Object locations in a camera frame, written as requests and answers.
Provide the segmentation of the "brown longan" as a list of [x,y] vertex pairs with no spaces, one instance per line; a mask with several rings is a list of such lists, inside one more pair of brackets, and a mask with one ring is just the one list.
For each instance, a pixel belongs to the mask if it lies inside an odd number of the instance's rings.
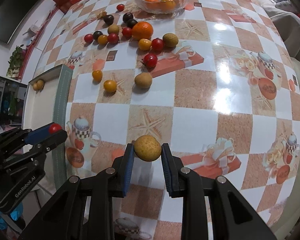
[[152,76],[149,73],[143,72],[138,74],[135,79],[135,85],[141,89],[148,89],[152,85]]

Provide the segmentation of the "green-brown longan right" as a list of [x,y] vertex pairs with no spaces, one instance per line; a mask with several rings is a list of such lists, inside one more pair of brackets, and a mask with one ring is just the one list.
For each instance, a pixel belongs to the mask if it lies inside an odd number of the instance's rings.
[[173,33],[166,33],[162,37],[162,40],[164,45],[168,48],[174,48],[179,43],[179,38]]

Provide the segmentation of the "potted green plant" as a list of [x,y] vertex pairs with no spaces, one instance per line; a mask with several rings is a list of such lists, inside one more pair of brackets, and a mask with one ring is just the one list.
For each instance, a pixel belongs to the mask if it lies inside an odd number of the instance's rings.
[[7,70],[7,77],[16,79],[19,76],[20,68],[23,66],[26,50],[23,44],[16,46],[15,50],[9,58],[9,68]]

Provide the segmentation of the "red tomato with stem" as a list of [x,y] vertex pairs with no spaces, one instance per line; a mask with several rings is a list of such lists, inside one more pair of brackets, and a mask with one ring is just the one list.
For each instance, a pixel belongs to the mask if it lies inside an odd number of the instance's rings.
[[158,57],[155,54],[149,53],[142,59],[143,64],[147,68],[154,68],[157,65]]

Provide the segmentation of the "large orange tangerine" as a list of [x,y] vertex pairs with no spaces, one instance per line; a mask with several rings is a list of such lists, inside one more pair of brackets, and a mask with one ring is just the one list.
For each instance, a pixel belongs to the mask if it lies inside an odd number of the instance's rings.
[[153,26],[148,22],[138,22],[132,28],[132,37],[135,40],[140,40],[142,38],[150,40],[153,35]]

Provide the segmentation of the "dark purple tomato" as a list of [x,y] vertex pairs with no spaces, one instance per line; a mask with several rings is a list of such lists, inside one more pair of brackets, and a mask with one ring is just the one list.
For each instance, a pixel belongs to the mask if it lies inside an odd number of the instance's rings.
[[103,21],[106,25],[110,26],[114,23],[114,16],[113,15],[105,15],[103,17]]

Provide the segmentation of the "yellow cherry tomato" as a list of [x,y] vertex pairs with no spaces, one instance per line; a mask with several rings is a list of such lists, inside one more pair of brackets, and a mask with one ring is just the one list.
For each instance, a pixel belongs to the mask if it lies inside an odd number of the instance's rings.
[[115,80],[106,80],[103,87],[107,93],[115,93],[117,90],[117,83]]
[[103,77],[103,73],[102,73],[101,70],[94,70],[94,71],[92,72],[92,76],[93,76],[93,80],[94,80],[95,82],[101,82],[102,77]]
[[151,40],[148,40],[146,38],[142,38],[138,41],[138,48],[141,50],[141,51],[148,51],[150,50],[151,48],[151,45],[152,45],[152,42]]

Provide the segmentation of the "yellow cherry tomato front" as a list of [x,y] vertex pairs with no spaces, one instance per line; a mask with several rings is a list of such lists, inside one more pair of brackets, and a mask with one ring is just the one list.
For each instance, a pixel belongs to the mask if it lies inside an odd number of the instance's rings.
[[106,80],[103,87],[107,93],[115,93],[117,90],[117,83],[115,80]]

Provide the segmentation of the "white shallow box tray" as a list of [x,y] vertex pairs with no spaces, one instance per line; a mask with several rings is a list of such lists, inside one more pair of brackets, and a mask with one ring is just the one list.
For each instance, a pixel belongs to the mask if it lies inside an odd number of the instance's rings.
[[[44,80],[45,85],[42,90],[35,91],[32,86],[38,80]],[[31,80],[26,91],[21,127],[35,130],[52,122],[65,127],[71,80],[72,70],[64,64]],[[54,194],[67,179],[64,144],[47,154],[44,170],[45,177],[39,182],[39,187]]]

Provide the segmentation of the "longan pair in tray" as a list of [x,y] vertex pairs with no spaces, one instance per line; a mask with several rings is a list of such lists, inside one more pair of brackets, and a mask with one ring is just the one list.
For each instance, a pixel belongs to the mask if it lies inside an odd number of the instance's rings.
[[38,80],[33,84],[33,90],[40,91],[44,88],[45,82],[44,80]]

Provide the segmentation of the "red cherry tomato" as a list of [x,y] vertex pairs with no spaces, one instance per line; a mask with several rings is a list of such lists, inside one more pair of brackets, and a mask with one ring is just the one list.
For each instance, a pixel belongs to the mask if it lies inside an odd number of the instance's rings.
[[62,126],[57,124],[57,123],[53,123],[49,126],[48,132],[50,134],[56,133],[58,131],[62,130]]
[[151,48],[153,51],[158,51],[158,52],[162,51],[164,48],[163,40],[160,38],[153,39],[151,42]]

